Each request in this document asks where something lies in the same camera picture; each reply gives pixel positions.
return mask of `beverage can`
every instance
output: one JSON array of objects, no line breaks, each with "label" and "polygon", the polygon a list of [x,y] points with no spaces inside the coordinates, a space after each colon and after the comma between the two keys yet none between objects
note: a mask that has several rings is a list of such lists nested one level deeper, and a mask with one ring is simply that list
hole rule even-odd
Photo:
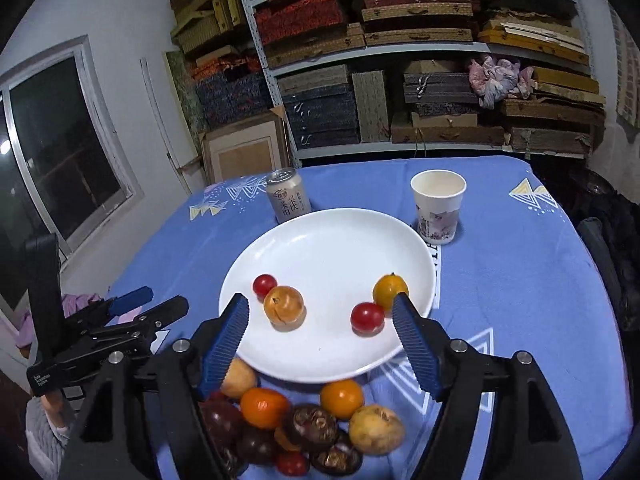
[{"label": "beverage can", "polygon": [[266,192],[278,223],[311,213],[311,202],[295,168],[276,170],[267,177]]}]

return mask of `white plate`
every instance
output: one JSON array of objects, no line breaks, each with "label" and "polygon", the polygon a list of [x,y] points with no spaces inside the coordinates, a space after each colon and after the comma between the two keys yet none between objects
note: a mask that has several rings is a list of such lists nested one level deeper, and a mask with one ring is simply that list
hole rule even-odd
[{"label": "white plate", "polygon": [[[234,262],[220,291],[220,312],[234,293],[249,298],[249,326],[238,355],[271,377],[326,383],[355,377],[392,358],[402,346],[391,319],[374,337],[357,336],[351,311],[373,301],[377,280],[394,272],[427,317],[435,286],[428,248],[408,225],[365,209],[329,209],[268,231]],[[306,319],[292,332],[273,328],[252,291],[254,279],[271,274],[300,291]]]}]

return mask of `screw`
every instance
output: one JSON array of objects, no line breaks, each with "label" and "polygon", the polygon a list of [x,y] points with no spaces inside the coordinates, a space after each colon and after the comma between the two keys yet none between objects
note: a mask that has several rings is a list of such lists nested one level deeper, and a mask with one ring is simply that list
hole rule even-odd
[{"label": "screw", "polygon": [[453,339],[450,346],[454,352],[458,353],[466,352],[466,349],[468,348],[468,345],[465,341],[462,341],[462,339]]},{"label": "screw", "polygon": [[178,339],[178,341],[175,341],[174,344],[171,345],[171,348],[174,349],[174,352],[181,354],[182,352],[186,352],[189,346],[191,346],[191,343],[188,339]]},{"label": "screw", "polygon": [[524,365],[530,365],[533,362],[533,357],[529,352],[518,352],[516,359]]},{"label": "screw", "polygon": [[111,352],[109,354],[109,362],[112,365],[118,364],[123,359],[124,359],[124,354],[120,350],[116,350],[115,352]]}]

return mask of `blue tablecloth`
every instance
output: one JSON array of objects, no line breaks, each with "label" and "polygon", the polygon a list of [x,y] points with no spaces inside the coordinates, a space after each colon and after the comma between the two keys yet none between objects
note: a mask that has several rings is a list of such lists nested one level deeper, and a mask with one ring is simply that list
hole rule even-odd
[{"label": "blue tablecloth", "polygon": [[[599,478],[632,426],[620,339],[587,249],[529,165],[506,156],[427,158],[335,164],[304,169],[302,176],[316,209],[368,208],[410,223],[415,205],[409,181],[433,168],[462,174],[468,188],[456,238],[442,248],[440,307],[431,317],[450,337],[481,352],[532,352],[572,432],[584,478]],[[171,326],[166,341],[190,337],[204,319],[217,315],[218,293],[236,257],[275,225],[264,178],[209,187],[168,219],[110,294],[148,285],[155,293],[149,306],[185,296],[189,314]],[[407,439],[389,456],[366,457],[355,478],[410,478],[439,406],[420,391],[402,354],[360,380],[367,402],[399,414]],[[293,402],[318,402],[312,388],[269,378],[262,385]],[[465,479],[479,475],[492,407],[493,394],[484,394]],[[162,474],[176,478],[161,440],[156,444]],[[323,478],[314,471],[309,477]],[[251,467],[242,478],[282,477],[273,468]]]}]

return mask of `paper cup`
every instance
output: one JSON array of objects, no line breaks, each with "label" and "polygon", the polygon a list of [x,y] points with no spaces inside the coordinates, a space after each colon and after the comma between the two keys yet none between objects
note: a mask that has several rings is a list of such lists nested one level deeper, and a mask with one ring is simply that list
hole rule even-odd
[{"label": "paper cup", "polygon": [[453,171],[423,171],[411,179],[411,189],[420,236],[430,244],[448,244],[456,235],[465,179]]}]

